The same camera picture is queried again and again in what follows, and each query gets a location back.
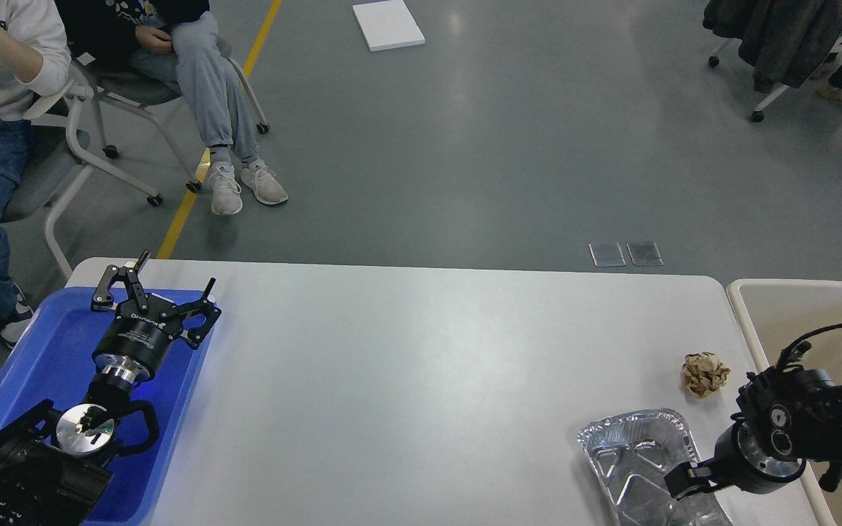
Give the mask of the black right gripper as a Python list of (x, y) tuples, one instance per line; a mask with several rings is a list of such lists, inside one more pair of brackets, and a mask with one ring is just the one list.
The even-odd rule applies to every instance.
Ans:
[(738, 487), (742, 492), (769, 494), (798, 480), (808, 463), (783, 462), (762, 449), (745, 422), (734, 422), (716, 439), (714, 456), (705, 462), (682, 462), (664, 476), (675, 500)]

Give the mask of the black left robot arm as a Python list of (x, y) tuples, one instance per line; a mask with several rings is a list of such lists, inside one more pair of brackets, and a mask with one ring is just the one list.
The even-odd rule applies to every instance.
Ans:
[(159, 497), (221, 308), (149, 259), (41, 304), (0, 372), (0, 525), (137, 525)]

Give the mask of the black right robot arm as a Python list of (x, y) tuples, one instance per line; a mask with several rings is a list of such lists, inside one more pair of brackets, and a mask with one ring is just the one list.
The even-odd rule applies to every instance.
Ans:
[(736, 397), (739, 411), (704, 462), (683, 462), (664, 479), (675, 500), (738, 487), (769, 494), (799, 479), (808, 462), (827, 462), (825, 492), (842, 480), (842, 385), (825, 370), (802, 366), (808, 332), (781, 350), (773, 366), (749, 373)]

